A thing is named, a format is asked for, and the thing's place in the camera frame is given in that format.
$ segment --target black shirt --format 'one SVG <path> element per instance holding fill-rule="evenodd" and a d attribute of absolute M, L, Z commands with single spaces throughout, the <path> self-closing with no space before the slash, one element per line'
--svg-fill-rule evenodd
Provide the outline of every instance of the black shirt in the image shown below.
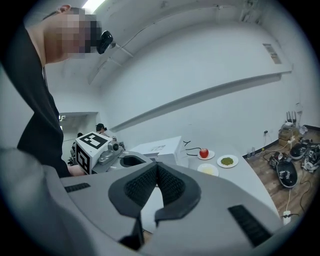
<path fill-rule="evenodd" d="M 24 26 L 18 28 L 1 61 L 12 84 L 34 112 L 17 148 L 32 154 L 41 164 L 54 167 L 60 178 L 69 177 L 67 164 L 61 159 L 64 134 L 59 125 L 59 111 Z"/>

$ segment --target black robotic device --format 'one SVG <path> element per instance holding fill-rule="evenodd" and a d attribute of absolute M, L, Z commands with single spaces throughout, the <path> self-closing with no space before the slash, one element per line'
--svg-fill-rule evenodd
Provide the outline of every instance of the black robotic device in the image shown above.
<path fill-rule="evenodd" d="M 290 150 L 289 156 L 293 160 L 300 160 L 310 149 L 315 148 L 317 145 L 318 144 L 313 143 L 312 139 L 300 138 L 299 143 L 294 145 Z"/>
<path fill-rule="evenodd" d="M 280 183 L 286 188 L 293 188 L 298 182 L 298 174 L 291 158 L 280 152 L 275 152 L 269 158 L 270 166 L 277 172 Z"/>

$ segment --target cardboard box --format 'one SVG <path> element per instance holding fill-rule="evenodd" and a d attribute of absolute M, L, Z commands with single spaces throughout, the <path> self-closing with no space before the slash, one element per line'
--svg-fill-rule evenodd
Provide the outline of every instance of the cardboard box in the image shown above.
<path fill-rule="evenodd" d="M 299 131 L 296 127 L 292 127 L 291 129 L 282 129 L 278 135 L 279 139 L 284 141 L 289 141 L 291 136 L 299 136 Z"/>
<path fill-rule="evenodd" d="M 299 142 L 299 136 L 294 136 L 294 141 L 291 143 L 292 146 L 290 146 L 288 141 L 289 141 L 289 139 L 284 140 L 284 139 L 279 138 L 279 145 L 281 146 L 281 148 L 286 145 L 285 148 L 290 150 L 291 147 L 293 147 L 294 145 L 296 145 Z"/>
<path fill-rule="evenodd" d="M 140 144 L 130 151 L 138 152 L 152 161 L 187 167 L 189 160 L 181 136 Z"/>

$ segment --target red apple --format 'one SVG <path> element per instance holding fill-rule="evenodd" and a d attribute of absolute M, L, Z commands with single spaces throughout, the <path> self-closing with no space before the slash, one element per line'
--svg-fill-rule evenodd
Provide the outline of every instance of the red apple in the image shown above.
<path fill-rule="evenodd" d="M 206 148 L 202 148 L 200 150 L 200 157 L 207 158 L 209 156 L 209 150 Z"/>

